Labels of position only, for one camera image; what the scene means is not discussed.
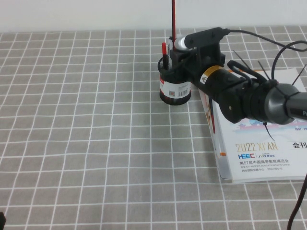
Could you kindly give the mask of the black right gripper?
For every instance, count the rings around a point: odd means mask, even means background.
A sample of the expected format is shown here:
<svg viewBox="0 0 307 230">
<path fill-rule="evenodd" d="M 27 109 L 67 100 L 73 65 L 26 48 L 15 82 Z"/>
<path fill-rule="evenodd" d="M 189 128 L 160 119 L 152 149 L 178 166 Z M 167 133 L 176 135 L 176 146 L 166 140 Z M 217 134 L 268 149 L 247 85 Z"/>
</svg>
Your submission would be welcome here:
<svg viewBox="0 0 307 230">
<path fill-rule="evenodd" d="M 172 64 L 184 62 L 184 64 L 168 70 L 168 82 L 192 82 L 192 80 L 199 80 L 203 73 L 212 66 L 224 67 L 225 54 L 221 52 L 219 43 L 196 48 L 192 52 L 172 49 L 171 62 Z"/>
</svg>

